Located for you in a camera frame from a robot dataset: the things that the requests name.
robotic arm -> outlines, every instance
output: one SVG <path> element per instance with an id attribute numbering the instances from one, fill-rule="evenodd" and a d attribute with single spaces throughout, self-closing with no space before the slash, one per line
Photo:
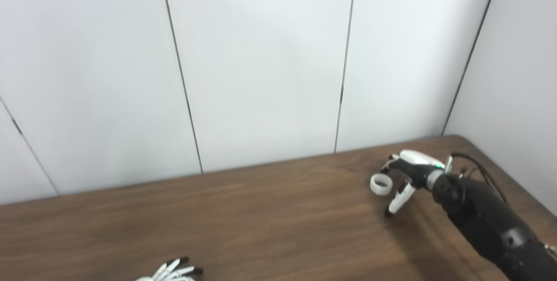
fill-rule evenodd
<path id="1" fill-rule="evenodd" d="M 451 163 L 452 156 L 443 164 L 408 150 L 390 156 L 381 172 L 397 169 L 409 179 L 398 189 L 385 215 L 393 216 L 416 189 L 425 188 L 472 247 L 510 281 L 557 280 L 557 262 L 531 228 L 488 184 L 452 174 Z"/>

black wire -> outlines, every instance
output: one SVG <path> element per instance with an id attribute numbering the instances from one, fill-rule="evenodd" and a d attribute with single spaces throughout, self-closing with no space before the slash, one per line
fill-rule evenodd
<path id="1" fill-rule="evenodd" d="M 485 176 L 485 174 L 482 173 L 482 171 L 481 171 L 480 168 L 478 168 L 478 167 L 473 168 L 472 170 L 470 170 L 470 172 L 468 173 L 468 178 L 470 178 L 470 177 L 472 176 L 472 174 L 473 174 L 474 172 L 476 172 L 476 171 L 479 171 L 479 172 L 480 172 L 480 174 L 482 175 L 482 177 L 483 177 L 483 179 L 485 180 L 485 182 L 486 182 L 487 185 L 491 185 L 490 182 L 489 182 L 489 179 Z"/>
<path id="2" fill-rule="evenodd" d="M 491 184 L 493 184 L 495 190 L 497 190 L 497 192 L 499 193 L 499 195 L 501 196 L 501 198 L 503 199 L 503 202 L 505 202 L 507 205 L 510 206 L 509 201 L 507 201 L 507 197 L 505 196 L 505 193 L 503 193 L 503 190 L 501 190 L 499 184 L 497 184 L 497 181 L 495 181 L 495 179 L 493 178 L 493 176 L 491 176 L 491 174 L 489 172 L 487 172 L 486 168 L 484 168 L 482 166 L 482 164 L 480 164 L 477 160 L 475 160 L 474 158 L 471 158 L 470 156 L 468 156 L 467 154 L 462 154 L 462 153 L 452 153 L 451 156 L 453 158 L 456 157 L 460 157 L 460 158 L 465 158 L 470 160 L 471 162 L 473 162 L 474 164 L 476 164 L 476 166 L 478 167 L 478 169 L 480 170 L 483 178 L 486 180 L 486 183 L 489 184 L 488 179 L 491 181 Z"/>

wood grain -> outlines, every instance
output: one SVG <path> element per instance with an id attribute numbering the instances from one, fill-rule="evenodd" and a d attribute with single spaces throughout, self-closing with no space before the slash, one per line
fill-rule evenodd
<path id="1" fill-rule="evenodd" d="M 372 194 L 369 178 L 404 148 L 477 158 L 539 237 L 557 244 L 557 219 L 449 136 L 0 206 L 0 275 L 133 281 L 189 255 L 205 281 L 505 280 L 429 192 L 383 217 L 390 197 Z"/>

